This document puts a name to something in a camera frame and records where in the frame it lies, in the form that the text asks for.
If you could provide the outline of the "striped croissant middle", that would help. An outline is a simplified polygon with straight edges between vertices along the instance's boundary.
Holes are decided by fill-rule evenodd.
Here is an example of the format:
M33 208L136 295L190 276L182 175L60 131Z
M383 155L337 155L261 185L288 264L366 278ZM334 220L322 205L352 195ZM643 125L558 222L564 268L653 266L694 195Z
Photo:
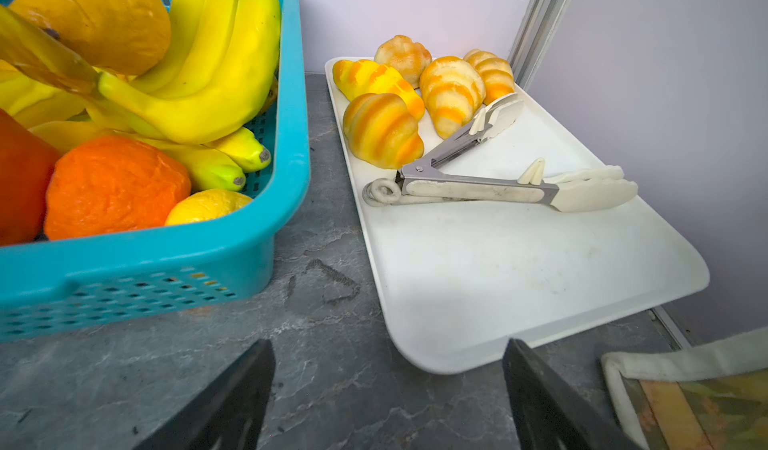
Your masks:
M419 86L434 129L443 140L471 122L486 97L480 74L456 56L431 62L421 74Z

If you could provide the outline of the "red apple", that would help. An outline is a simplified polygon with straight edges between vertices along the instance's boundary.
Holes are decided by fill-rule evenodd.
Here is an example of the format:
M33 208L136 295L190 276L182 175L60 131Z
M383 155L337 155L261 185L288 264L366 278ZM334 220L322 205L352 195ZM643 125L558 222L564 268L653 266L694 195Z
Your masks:
M60 153L1 111L1 245L31 242L41 232L46 191Z

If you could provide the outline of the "teal plastic fruit basket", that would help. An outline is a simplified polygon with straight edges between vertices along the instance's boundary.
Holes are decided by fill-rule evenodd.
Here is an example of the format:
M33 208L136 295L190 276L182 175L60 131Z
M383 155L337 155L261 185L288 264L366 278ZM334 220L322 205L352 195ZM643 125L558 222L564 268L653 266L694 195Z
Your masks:
M267 286L275 234L310 182L299 0L280 3L277 100L249 123L272 162L248 177L251 203L198 224L3 247L3 341L246 299Z

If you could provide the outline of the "cream canvas tote bag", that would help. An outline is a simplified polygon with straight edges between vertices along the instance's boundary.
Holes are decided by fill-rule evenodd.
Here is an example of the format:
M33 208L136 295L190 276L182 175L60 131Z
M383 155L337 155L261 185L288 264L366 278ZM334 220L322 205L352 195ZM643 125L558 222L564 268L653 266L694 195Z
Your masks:
M602 356L623 432L644 449L764 449L767 331L668 353Z

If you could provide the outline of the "striped croissant far right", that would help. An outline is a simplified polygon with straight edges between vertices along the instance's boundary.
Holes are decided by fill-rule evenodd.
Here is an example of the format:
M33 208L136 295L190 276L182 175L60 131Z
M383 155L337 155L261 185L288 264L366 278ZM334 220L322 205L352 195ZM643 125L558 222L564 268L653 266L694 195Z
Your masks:
M515 92L514 76L506 60L479 49L470 50L464 60L474 67L484 82L485 105Z

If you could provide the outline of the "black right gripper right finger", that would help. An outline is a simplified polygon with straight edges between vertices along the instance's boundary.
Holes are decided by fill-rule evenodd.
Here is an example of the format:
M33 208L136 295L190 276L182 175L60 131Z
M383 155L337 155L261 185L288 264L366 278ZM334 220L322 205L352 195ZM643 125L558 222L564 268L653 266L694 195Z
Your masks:
M637 449L524 341L508 341L502 367L522 449Z

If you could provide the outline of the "yellow croissant left back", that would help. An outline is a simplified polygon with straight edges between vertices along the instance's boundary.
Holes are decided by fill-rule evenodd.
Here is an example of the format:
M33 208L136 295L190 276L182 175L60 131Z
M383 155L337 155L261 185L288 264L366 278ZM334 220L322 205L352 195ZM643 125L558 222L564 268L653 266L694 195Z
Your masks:
M332 68L333 81L349 100L373 93L391 93L400 97L417 120L425 113L425 104L414 87L392 66L372 60L339 60Z

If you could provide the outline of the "white plastic tray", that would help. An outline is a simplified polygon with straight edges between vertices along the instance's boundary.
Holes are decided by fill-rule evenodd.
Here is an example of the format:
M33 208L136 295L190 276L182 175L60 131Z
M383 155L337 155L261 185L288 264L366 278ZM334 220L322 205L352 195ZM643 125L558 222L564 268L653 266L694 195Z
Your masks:
M457 374L705 289L700 253L640 198L562 213L536 204L355 200L389 336L414 366Z

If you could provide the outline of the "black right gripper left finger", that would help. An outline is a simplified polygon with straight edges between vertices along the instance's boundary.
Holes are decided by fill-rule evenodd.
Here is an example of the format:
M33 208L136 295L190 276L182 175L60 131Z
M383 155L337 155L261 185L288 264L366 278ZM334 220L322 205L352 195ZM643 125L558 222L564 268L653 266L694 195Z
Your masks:
M272 342L260 339L138 449L255 449L276 367Z

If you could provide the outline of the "round bread roll back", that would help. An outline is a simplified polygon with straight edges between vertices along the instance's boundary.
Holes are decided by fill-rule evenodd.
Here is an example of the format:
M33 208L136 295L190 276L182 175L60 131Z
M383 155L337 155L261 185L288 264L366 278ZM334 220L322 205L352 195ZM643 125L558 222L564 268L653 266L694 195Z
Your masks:
M421 43L404 35L396 35L379 46L374 61L391 66L414 89L418 89L420 77L432 62L432 55Z

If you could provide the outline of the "white metal food tongs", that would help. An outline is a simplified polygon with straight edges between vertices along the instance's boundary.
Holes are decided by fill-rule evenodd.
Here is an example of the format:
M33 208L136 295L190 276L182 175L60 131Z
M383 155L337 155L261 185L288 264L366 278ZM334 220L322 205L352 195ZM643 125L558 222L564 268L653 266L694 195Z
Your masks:
M510 128L524 109L516 93L503 96L478 111L474 119L420 159L401 167L393 178L379 178L362 190L374 207L497 201L550 206L563 213L615 208L638 195L638 184L624 178L619 166L580 169L544 177L545 160L534 160L512 180L452 175L445 164Z

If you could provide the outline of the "yellow banana bunch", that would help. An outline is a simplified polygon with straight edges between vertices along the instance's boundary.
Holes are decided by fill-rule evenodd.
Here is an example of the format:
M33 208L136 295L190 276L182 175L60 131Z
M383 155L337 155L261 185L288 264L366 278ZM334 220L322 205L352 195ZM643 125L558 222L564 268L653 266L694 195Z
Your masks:
M197 190L239 190L270 163L247 125L277 94L280 0L163 2L169 48L138 76L89 64L9 4L1 105L24 126L90 122L155 143L187 167Z

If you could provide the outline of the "yellow lemon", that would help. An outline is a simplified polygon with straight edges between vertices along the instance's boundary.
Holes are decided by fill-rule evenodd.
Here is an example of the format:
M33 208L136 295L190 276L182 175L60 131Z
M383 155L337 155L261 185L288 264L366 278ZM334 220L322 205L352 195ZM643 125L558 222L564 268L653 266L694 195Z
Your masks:
M168 214L165 225L182 225L214 220L234 213L252 199L242 193L226 189L197 192L180 201Z

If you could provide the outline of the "orange fruit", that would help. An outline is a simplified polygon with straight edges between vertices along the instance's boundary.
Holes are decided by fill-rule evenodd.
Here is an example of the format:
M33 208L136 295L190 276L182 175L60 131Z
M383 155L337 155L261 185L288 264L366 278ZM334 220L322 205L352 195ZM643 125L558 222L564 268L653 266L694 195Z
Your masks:
M55 164L46 192L50 240L161 227L191 194L183 165L125 137L90 140Z

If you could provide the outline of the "yellow striped croissant front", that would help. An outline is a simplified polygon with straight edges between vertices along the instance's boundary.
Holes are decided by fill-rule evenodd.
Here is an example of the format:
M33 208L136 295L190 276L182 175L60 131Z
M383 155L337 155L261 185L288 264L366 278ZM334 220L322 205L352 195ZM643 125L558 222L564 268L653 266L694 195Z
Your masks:
M350 102L342 131L349 151L381 169L397 170L424 154L418 121L391 93L367 93Z

